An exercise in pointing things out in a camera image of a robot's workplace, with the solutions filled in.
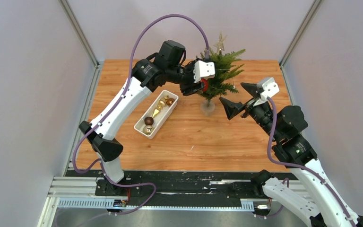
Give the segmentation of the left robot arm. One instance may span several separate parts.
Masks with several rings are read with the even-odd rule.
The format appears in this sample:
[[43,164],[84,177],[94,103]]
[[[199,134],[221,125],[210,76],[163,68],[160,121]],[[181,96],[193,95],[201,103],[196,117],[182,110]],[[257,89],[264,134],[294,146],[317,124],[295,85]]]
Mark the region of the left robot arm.
[[132,65],[130,75],[110,104],[91,122],[82,121],[79,129],[97,153],[102,171],[107,178],[107,189],[115,196],[125,192],[120,154],[123,151],[115,136],[134,109],[158,87],[167,82],[178,84],[184,96],[207,90],[207,80],[215,74],[209,59],[197,58],[183,65],[186,48],[172,40],[164,41],[160,50]]

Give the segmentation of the red glitter ball ornament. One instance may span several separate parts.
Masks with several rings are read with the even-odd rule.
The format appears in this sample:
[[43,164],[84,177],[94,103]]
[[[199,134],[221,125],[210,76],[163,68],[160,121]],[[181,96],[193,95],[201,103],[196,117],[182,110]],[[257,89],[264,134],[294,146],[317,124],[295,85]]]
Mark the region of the red glitter ball ornament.
[[201,90],[202,93],[206,92],[208,90],[209,87],[209,83],[206,79],[201,79],[201,84],[203,85],[203,88]]

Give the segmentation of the small green christmas tree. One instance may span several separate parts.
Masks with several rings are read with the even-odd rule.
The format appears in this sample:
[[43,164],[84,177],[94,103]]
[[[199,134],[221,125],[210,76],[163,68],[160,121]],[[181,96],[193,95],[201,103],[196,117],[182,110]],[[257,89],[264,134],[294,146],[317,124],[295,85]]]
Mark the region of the small green christmas tree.
[[205,100],[200,104],[200,110],[204,116],[211,116],[215,112],[215,103],[213,99],[218,96],[225,96],[228,93],[238,93],[233,79],[244,72],[243,64],[236,65],[240,61],[240,56],[246,52],[241,49],[236,52],[223,53],[209,50],[209,59],[215,64],[215,76],[207,79],[206,91],[199,94]]

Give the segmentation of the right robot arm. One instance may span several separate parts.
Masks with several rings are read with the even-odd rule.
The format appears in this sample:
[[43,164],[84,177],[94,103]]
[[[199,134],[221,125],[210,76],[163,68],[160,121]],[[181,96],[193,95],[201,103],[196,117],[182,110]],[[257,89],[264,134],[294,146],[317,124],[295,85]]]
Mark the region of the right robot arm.
[[363,227],[358,215],[342,199],[327,177],[318,155],[302,131],[308,127],[301,108],[288,105],[278,111],[272,97],[278,84],[268,78],[257,84],[242,83],[252,96],[246,103],[220,98],[227,118],[251,117],[269,136],[267,156],[277,165],[290,169],[310,195],[305,199],[266,170],[251,179],[256,197],[277,200],[309,227]]

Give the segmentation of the dark brown ball ornament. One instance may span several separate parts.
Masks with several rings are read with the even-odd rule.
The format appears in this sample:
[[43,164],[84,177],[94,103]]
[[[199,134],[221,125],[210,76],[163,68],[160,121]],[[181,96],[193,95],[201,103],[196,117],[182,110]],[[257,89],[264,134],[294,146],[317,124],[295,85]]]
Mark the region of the dark brown ball ornament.
[[154,118],[151,116],[147,116],[144,118],[144,124],[145,125],[153,125],[155,123]]

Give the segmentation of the silver star ornament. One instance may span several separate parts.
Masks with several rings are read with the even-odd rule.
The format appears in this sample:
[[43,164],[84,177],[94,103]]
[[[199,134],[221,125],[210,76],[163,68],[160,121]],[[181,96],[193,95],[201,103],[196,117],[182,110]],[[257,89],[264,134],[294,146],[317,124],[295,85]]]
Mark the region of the silver star ornament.
[[216,53],[221,53],[225,50],[224,43],[226,41],[227,35],[223,35],[222,32],[220,32],[217,42],[213,45],[216,49]]

